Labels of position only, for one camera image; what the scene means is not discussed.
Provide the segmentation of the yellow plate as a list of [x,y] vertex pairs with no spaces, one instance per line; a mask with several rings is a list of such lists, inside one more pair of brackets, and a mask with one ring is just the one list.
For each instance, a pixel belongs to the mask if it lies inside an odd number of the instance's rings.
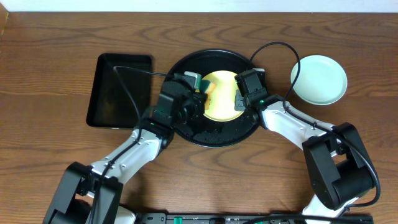
[[234,110],[235,94],[238,90],[235,76],[236,73],[234,72],[218,70],[202,78],[216,84],[216,88],[211,94],[210,107],[204,112],[206,118],[218,122],[227,122],[243,114],[243,111]]

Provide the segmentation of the yellow green sponge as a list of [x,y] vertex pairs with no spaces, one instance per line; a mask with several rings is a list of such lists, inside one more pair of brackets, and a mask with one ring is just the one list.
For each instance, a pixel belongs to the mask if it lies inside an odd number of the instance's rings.
[[202,79],[200,82],[199,92],[206,95],[206,101],[204,104],[205,110],[208,110],[210,107],[211,94],[214,92],[215,88],[216,84],[209,80]]

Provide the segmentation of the light blue plate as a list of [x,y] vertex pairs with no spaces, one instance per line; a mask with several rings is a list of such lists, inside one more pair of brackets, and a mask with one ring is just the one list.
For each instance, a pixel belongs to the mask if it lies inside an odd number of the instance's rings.
[[348,87],[344,68],[323,55],[311,55],[293,67],[290,81],[296,94],[313,105],[330,105],[341,99]]

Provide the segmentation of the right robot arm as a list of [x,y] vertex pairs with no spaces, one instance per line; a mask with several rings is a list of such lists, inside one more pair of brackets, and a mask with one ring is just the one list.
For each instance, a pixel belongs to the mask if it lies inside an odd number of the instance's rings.
[[378,202],[381,183],[352,124],[335,126],[317,120],[265,90],[237,91],[236,102],[239,108],[255,111],[265,129],[302,149],[314,191],[303,215],[332,220],[351,208]]

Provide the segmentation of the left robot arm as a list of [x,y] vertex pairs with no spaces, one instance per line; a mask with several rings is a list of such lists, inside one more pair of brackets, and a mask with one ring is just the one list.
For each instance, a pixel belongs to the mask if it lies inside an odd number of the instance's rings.
[[124,184],[171,143],[175,125],[204,113],[206,99],[199,92],[160,94],[112,153],[89,166],[67,167],[44,223],[135,223],[136,214],[120,204]]

